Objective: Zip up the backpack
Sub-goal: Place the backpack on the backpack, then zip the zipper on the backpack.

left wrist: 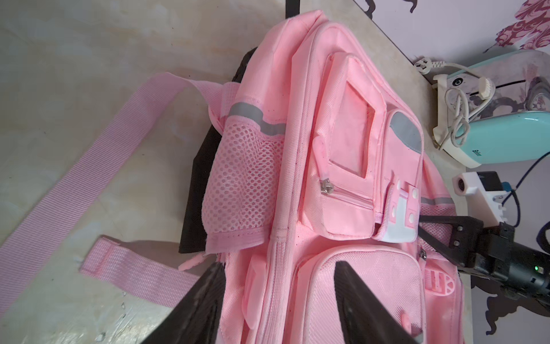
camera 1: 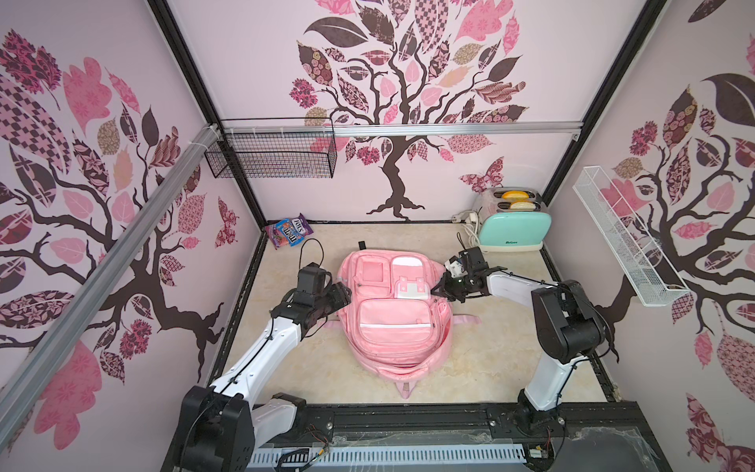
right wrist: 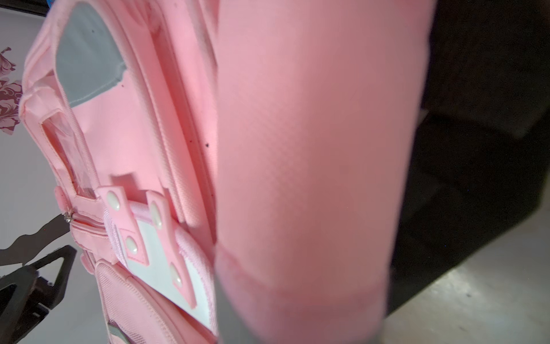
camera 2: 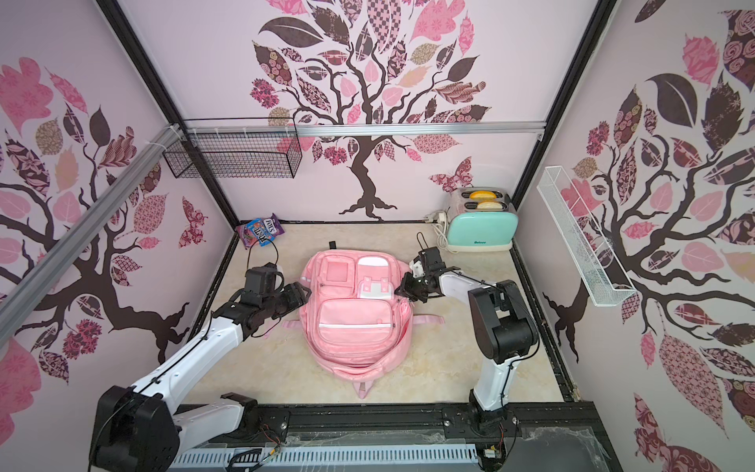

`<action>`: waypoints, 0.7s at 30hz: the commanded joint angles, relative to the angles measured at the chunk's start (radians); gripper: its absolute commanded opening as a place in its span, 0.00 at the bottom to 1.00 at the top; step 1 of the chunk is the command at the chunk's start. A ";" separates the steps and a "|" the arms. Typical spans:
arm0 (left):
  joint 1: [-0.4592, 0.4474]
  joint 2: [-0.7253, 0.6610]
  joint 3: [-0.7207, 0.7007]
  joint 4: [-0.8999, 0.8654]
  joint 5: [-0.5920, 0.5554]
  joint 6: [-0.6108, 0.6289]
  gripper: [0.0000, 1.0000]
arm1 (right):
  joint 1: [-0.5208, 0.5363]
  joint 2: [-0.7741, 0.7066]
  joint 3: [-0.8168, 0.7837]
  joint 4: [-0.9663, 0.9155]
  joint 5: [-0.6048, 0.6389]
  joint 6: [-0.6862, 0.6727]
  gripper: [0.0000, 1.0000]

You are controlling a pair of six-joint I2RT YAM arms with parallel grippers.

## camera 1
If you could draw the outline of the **pink backpack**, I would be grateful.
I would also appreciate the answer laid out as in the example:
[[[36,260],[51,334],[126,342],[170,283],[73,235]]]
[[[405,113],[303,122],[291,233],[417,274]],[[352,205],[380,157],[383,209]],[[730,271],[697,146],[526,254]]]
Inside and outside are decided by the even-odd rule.
[[[432,293],[445,271],[419,253],[365,249],[346,257],[337,274],[352,298],[332,325],[344,332],[356,360],[395,384],[404,399],[444,365],[456,326],[482,322],[453,314],[450,302]]]

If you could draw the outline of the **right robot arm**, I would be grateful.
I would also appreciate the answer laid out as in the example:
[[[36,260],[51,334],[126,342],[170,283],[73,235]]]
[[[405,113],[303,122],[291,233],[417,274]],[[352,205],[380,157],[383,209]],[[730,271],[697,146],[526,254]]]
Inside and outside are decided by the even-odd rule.
[[[525,436],[543,434],[558,421],[565,386],[579,364],[607,340],[607,328],[575,280],[546,282],[503,269],[445,273],[434,295],[463,303],[493,296],[532,310],[543,350],[533,378],[518,395],[512,423]]]

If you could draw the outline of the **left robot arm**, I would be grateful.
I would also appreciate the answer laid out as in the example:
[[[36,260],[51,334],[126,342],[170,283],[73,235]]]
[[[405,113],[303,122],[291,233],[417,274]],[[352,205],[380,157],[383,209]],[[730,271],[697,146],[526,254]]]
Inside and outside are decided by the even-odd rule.
[[[184,396],[163,471],[244,471],[259,446],[291,430],[306,401],[277,395],[257,407],[275,370],[319,320],[347,307],[343,283],[318,293],[290,290],[271,310],[263,333],[240,361],[208,387]]]

